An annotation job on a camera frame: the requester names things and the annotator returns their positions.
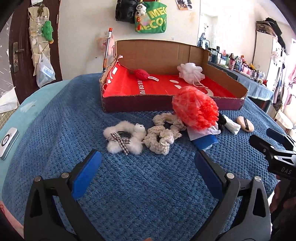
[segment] textured blanket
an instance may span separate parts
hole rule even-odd
[[[138,156],[108,153],[103,136],[106,127],[128,120],[150,128],[157,112],[104,113],[99,78],[100,74],[74,78],[33,121],[7,173],[2,192],[5,205],[23,223],[34,177],[46,179],[71,171],[95,148],[103,154],[102,165],[78,201],[106,240],[189,240],[217,203],[194,165],[196,148],[184,132],[167,156],[147,148]],[[233,120],[245,116],[254,124],[255,134],[279,147],[265,131],[269,127],[283,131],[249,99],[240,111],[222,113]],[[263,155],[249,145],[249,136],[242,130],[236,136],[224,130],[207,154],[240,178],[261,176],[270,195],[277,182],[267,172]],[[60,204],[57,206],[71,230]]]

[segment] plaid bow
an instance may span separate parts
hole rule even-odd
[[[129,153],[128,148],[125,144],[130,144],[131,140],[129,138],[121,138],[116,132],[111,133],[111,137],[108,137],[107,140],[117,141],[123,152],[127,155]]]

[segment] white portable device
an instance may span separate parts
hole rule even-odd
[[[6,133],[0,145],[0,158],[2,160],[7,157],[7,154],[18,135],[19,131],[14,127],[10,128],[9,131]]]

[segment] red yarn ball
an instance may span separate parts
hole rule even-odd
[[[134,73],[139,80],[146,80],[150,76],[147,71],[143,69],[136,69]]]
[[[173,97],[176,115],[195,130],[204,130],[216,124],[219,112],[216,102],[193,86],[185,86]]]

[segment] metal screw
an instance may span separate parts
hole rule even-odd
[[[257,181],[257,182],[260,182],[261,181],[261,177],[259,177],[259,176],[256,176],[254,178],[255,178],[255,181]]]
[[[41,180],[41,177],[40,176],[37,176],[37,177],[34,178],[34,181],[35,182],[39,182],[40,180]]]
[[[234,174],[229,172],[226,174],[226,176],[229,178],[229,179],[234,179]]]
[[[63,172],[61,176],[62,176],[62,178],[68,178],[69,177],[69,173]]]

